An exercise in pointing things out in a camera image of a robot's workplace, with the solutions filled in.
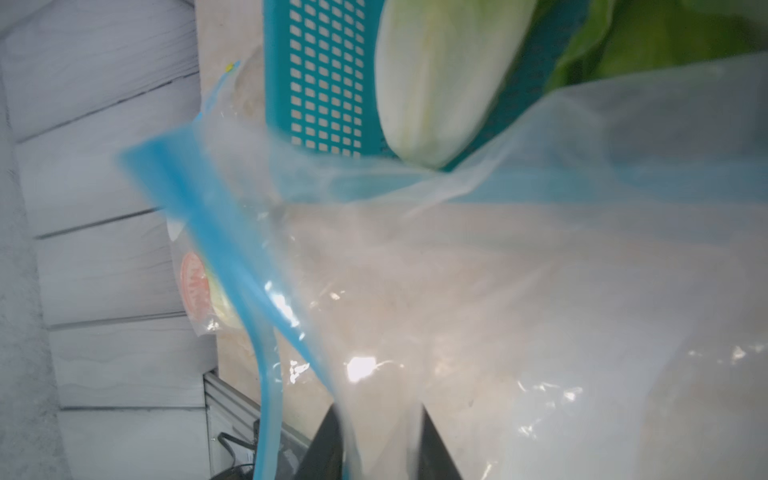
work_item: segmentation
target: plastic packaging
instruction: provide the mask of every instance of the plastic packaging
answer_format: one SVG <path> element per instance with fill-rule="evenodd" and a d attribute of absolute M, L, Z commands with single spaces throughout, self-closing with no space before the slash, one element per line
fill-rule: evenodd
<path fill-rule="evenodd" d="M 310 154 L 226 105 L 124 158 L 255 344 L 274 326 L 329 387 L 350 478 L 413 473 L 422 403 L 465 480 L 755 478 L 766 74 L 564 88 L 448 174 Z"/>

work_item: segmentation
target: ziplock bag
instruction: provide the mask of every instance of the ziplock bag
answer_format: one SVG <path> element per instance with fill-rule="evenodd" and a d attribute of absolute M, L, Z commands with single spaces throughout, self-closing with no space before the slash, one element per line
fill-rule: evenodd
<path fill-rule="evenodd" d="M 124 162 L 252 338 L 329 388 L 350 478 L 413 474 L 422 403 L 468 480 L 754 478 L 767 72 L 564 88 L 451 173 L 307 154 L 226 108 Z"/>

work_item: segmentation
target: black cable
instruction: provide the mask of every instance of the black cable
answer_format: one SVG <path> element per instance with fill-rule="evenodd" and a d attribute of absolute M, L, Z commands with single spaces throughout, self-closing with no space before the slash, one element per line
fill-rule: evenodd
<path fill-rule="evenodd" d="M 219 436 L 216 437 L 216 440 L 218 440 L 219 442 L 222 442 L 222 443 L 224 443 L 224 442 L 232 442 L 235 445 L 239 445 L 241 447 L 244 447 L 245 449 L 249 449 L 251 452 L 256 452 L 256 444 L 255 443 L 248 443 L 248 442 L 246 442 L 244 440 L 240 440 L 237 437 L 233 437 L 229 433 L 221 432 L 219 434 Z"/>
<path fill-rule="evenodd" d="M 253 464 L 241 463 L 240 465 L 232 465 L 231 467 L 224 470 L 223 472 L 219 472 L 213 477 L 211 477 L 210 480 L 229 480 L 230 475 L 232 475 L 233 473 L 237 473 L 237 469 L 242 467 L 253 467 Z"/>

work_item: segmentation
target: green leafy vegetable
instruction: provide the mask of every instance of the green leafy vegetable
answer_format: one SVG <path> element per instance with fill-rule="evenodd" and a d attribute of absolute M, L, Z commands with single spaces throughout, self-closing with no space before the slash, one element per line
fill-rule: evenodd
<path fill-rule="evenodd" d="M 701 13 L 678 0 L 593 0 L 547 90 L 755 49 L 746 23 L 735 16 Z"/>
<path fill-rule="evenodd" d="M 544 7 L 554 0 L 545 0 Z M 376 103 L 389 147 L 440 168 L 488 111 L 536 0 L 387 0 L 376 39 Z"/>

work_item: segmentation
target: teal basket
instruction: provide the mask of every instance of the teal basket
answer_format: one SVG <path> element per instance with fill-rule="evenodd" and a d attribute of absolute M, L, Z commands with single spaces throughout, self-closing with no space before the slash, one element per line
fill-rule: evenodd
<path fill-rule="evenodd" d="M 373 75 L 383 5 L 384 0 L 265 0 L 269 126 L 320 153 L 393 155 L 379 123 Z M 534 25 L 485 126 L 448 168 L 541 97 L 588 5 L 589 0 L 559 0 Z"/>

